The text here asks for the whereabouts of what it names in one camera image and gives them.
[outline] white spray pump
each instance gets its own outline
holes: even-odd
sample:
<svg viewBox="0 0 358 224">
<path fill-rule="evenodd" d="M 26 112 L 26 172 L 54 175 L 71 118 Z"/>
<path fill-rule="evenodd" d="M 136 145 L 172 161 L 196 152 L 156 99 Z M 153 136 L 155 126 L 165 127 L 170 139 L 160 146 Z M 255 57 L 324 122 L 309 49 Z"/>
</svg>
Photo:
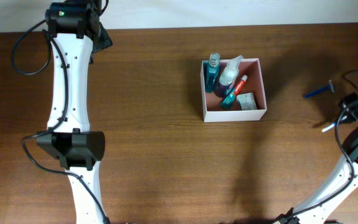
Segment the white spray pump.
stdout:
<svg viewBox="0 0 358 224">
<path fill-rule="evenodd" d="M 239 74 L 239 65 L 244 57 L 242 55 L 231 59 L 227 63 L 227 67 L 223 70 L 219 78 L 218 87 L 215 89 L 215 94 L 219 97 L 225 97 L 230 93 L 234 87 L 234 81 Z"/>
</svg>

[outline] small box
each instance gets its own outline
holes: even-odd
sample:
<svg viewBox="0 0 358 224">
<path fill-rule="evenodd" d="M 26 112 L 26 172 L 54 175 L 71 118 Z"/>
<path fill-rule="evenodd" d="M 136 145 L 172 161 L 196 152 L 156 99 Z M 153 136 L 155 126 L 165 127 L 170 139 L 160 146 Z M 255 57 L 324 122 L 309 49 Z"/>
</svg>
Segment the small box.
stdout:
<svg viewBox="0 0 358 224">
<path fill-rule="evenodd" d="M 229 60 L 221 60 L 221 68 L 219 75 L 216 78 L 216 83 L 219 81 L 224 68 Z M 205 92 L 205 76 L 208 61 L 204 60 L 201 64 L 201 93 L 203 97 L 203 111 L 204 122 L 219 122 L 219 121 L 258 121 L 267 110 L 266 96 L 264 90 L 264 83 L 262 81 L 262 72 L 260 71 L 260 63 L 257 58 L 243 59 L 239 66 L 239 75 L 236 79 L 236 84 L 243 75 L 247 75 L 248 79 L 244 87 L 242 87 L 240 94 L 253 93 L 257 110 L 242 111 L 237 100 L 234 101 L 230 110 L 227 111 L 219 104 L 223 98 L 215 95 L 214 92 Z"/>
</svg>

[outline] wood grain surface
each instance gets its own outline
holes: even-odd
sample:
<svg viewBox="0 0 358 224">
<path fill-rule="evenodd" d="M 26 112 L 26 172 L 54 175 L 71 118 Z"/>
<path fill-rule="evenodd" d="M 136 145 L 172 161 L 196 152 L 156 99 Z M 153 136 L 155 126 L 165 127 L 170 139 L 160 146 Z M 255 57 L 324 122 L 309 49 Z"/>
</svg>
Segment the wood grain surface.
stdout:
<svg viewBox="0 0 358 224">
<path fill-rule="evenodd" d="M 114 46 L 89 66 L 91 129 L 106 135 L 103 205 L 114 222 L 262 223 L 308 198 L 340 151 L 321 127 L 352 91 L 340 79 L 358 68 L 358 24 L 110 30 Z M 20 140 L 44 130 L 53 66 L 31 77 L 10 64 L 18 33 L 0 34 L 0 223 L 74 223 L 67 177 L 38 170 Z M 204 123 L 200 67 L 211 52 L 259 58 L 267 112 L 261 121 Z M 40 33 L 17 64 L 45 62 Z M 351 75 L 358 84 L 358 74 Z M 302 94 L 332 79 L 335 94 Z M 342 138 L 354 128 L 344 126 Z M 59 169 L 35 143 L 43 165 Z M 358 223 L 358 189 L 330 216 Z"/>
</svg>

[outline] black cable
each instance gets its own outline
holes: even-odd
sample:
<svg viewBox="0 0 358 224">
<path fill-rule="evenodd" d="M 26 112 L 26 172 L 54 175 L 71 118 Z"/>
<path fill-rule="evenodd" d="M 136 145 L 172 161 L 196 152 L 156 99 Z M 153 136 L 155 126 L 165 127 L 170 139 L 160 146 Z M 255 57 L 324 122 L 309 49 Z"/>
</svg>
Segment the black cable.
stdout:
<svg viewBox="0 0 358 224">
<path fill-rule="evenodd" d="M 358 100 L 349 103 L 345 108 L 343 108 L 343 110 L 341 111 L 341 113 L 339 114 L 339 117 L 337 119 L 337 125 L 335 126 L 335 140 L 339 146 L 339 149 L 342 151 L 344 157 L 346 158 L 346 162 L 349 163 L 350 167 L 351 167 L 351 176 L 349 177 L 349 181 L 347 182 L 347 184 L 345 186 L 343 186 L 340 190 L 338 190 L 335 194 L 333 194 L 332 196 L 328 197 L 326 200 L 323 200 L 320 203 L 317 203 L 316 205 L 313 205 L 312 207 L 303 209 L 299 212 L 293 213 L 292 215 L 290 215 L 289 217 L 287 217 L 287 221 L 289 221 L 291 218 L 303 213 L 303 212 L 307 212 L 309 210 L 312 210 L 314 208 L 317 208 L 319 206 L 322 206 L 324 203 L 330 201 L 331 199 L 333 199 L 334 197 L 338 196 L 340 193 L 342 193 L 343 191 L 345 191 L 348 186 L 350 186 L 352 184 L 352 181 L 355 178 L 355 173 L 354 173 L 354 166 L 353 163 L 351 162 L 351 158 L 349 157 L 349 155 L 347 154 L 346 150 L 343 148 L 343 145 L 341 143 L 341 140 L 339 139 L 339 124 L 340 124 L 340 120 L 342 119 L 342 117 L 344 116 L 344 114 L 346 112 L 349 111 L 350 108 L 353 108 L 355 106 L 358 106 Z"/>
<path fill-rule="evenodd" d="M 106 0 L 106 3 L 105 3 L 105 5 L 104 5 L 104 7 L 103 7 L 103 9 L 102 9 L 102 13 L 100 14 L 100 16 L 101 15 L 103 15 L 103 13 L 105 12 L 105 10 L 107 9 L 107 6 L 109 5 L 109 0 Z"/>
<path fill-rule="evenodd" d="M 80 183 L 83 185 L 83 187 L 85 188 L 85 190 L 91 195 L 92 199 L 95 201 L 96 205 L 98 206 L 102 216 L 103 216 L 103 223 L 105 224 L 108 224 L 110 223 L 110 220 L 109 218 L 107 217 L 107 215 L 105 214 L 101 204 L 99 203 L 98 199 L 95 197 L 95 195 L 92 193 L 92 191 L 89 189 L 89 187 L 87 186 L 87 184 L 83 181 L 82 179 L 82 176 L 79 176 L 77 174 L 74 174 L 74 173 L 71 173 L 71 172 L 64 172 L 64 171 L 59 171 L 59 170 L 51 170 L 51 169 L 48 169 L 48 168 L 45 168 L 43 166 L 41 166 L 37 161 L 35 161 L 35 159 L 31 156 L 29 150 L 27 149 L 27 146 L 25 145 L 25 142 L 29 139 L 34 139 L 34 138 L 37 138 L 37 137 L 41 137 L 41 136 L 44 136 L 44 135 L 47 135 L 47 134 L 50 134 L 52 133 L 55 129 L 57 129 L 64 121 L 64 118 L 66 117 L 67 115 L 67 109 L 68 109 L 68 74 L 67 74 L 67 65 L 65 63 L 65 60 L 63 58 L 63 54 L 62 52 L 60 51 L 60 48 L 58 47 L 58 45 L 56 44 L 55 40 L 53 39 L 53 37 L 48 33 L 48 31 L 46 30 L 42 30 L 42 33 L 43 35 L 45 36 L 45 40 L 47 40 L 47 45 L 48 45 L 48 61 L 47 63 L 39 70 L 39 71 L 36 71 L 34 73 L 25 73 L 23 72 L 22 70 L 19 70 L 15 63 L 14 63 L 14 53 L 16 51 L 16 48 L 18 46 L 18 44 L 20 43 L 20 41 L 23 40 L 23 38 L 29 34 L 31 31 L 33 31 L 35 28 L 37 28 L 38 26 L 40 26 L 41 24 L 43 24 L 45 22 L 44 21 L 41 21 L 39 22 L 38 24 L 36 24 L 35 26 L 31 27 L 31 29 L 29 29 L 26 33 L 24 33 L 22 36 L 19 37 L 19 39 L 17 40 L 17 42 L 15 43 L 14 45 L 14 48 L 13 48 L 13 51 L 12 51 L 12 55 L 11 55 L 11 63 L 12 63 L 12 66 L 14 67 L 14 70 L 16 70 L 17 72 L 21 73 L 21 74 L 24 74 L 24 75 L 33 75 L 33 74 L 36 74 L 36 73 L 39 73 L 41 72 L 49 63 L 49 60 L 50 60 L 50 48 L 51 48 L 51 45 L 50 45 L 50 42 L 52 42 L 53 46 L 55 46 L 56 48 L 56 51 L 57 53 L 59 54 L 59 57 L 60 57 L 60 60 L 62 62 L 62 67 L 63 67 L 63 72 L 64 72 L 64 81 L 65 81 L 65 101 L 64 101 L 64 109 L 62 111 L 62 117 L 58 120 L 57 124 L 54 125 L 52 128 L 48 129 L 47 131 L 44 131 L 44 132 L 41 132 L 41 133 L 37 133 L 37 134 L 34 134 L 34 135 L 31 135 L 31 136 L 26 136 L 22 139 L 22 147 L 23 147 L 23 150 L 25 152 L 25 154 L 27 155 L 27 157 L 30 159 L 30 161 L 35 165 L 37 166 L 39 169 L 42 169 L 44 171 L 47 171 L 47 172 L 51 172 L 51 173 L 54 173 L 54 174 L 61 174 L 61 175 L 67 175 L 67 176 L 72 176 L 72 177 L 75 177 L 76 179 L 78 179 L 78 181 L 80 181 Z"/>
<path fill-rule="evenodd" d="M 16 64 L 15 64 L 15 53 L 16 53 L 16 48 L 17 46 L 19 45 L 19 43 L 24 39 L 24 37 L 26 37 L 28 34 L 30 34 L 34 29 L 36 29 L 37 27 L 41 26 L 44 22 L 46 22 L 46 20 L 43 20 L 39 23 L 37 23 L 35 26 L 31 27 L 28 31 L 26 31 L 23 35 L 21 35 L 18 40 L 16 41 L 15 45 L 13 45 L 13 50 L 12 50 L 12 54 L 11 54 L 11 63 L 12 63 L 12 66 L 13 66 L 13 69 L 17 72 L 19 72 L 20 74 L 23 74 L 23 75 L 35 75 L 37 73 L 40 73 L 42 70 L 44 70 L 48 64 L 49 64 L 49 61 L 50 61 L 50 52 L 51 52 L 51 48 L 52 46 L 50 45 L 50 42 L 48 40 L 48 37 L 45 33 L 43 33 L 44 35 L 44 38 L 45 38 L 45 42 L 47 43 L 47 47 L 48 47 L 48 59 L 47 59 L 47 62 L 45 63 L 45 65 L 42 66 L 42 68 L 36 72 L 30 72 L 30 73 L 26 73 L 26 72 L 23 72 L 22 70 L 18 69 L 16 67 Z"/>
<path fill-rule="evenodd" d="M 350 73 L 354 73 L 354 72 L 358 72 L 358 69 L 353 69 L 353 70 L 349 70 L 345 73 L 342 74 L 342 79 L 345 80 L 346 82 L 348 82 L 348 84 L 350 84 L 351 86 L 353 86 L 353 88 L 358 92 L 358 86 L 356 84 L 354 84 L 354 82 L 350 81 L 350 79 L 348 79 L 346 76 Z"/>
</svg>

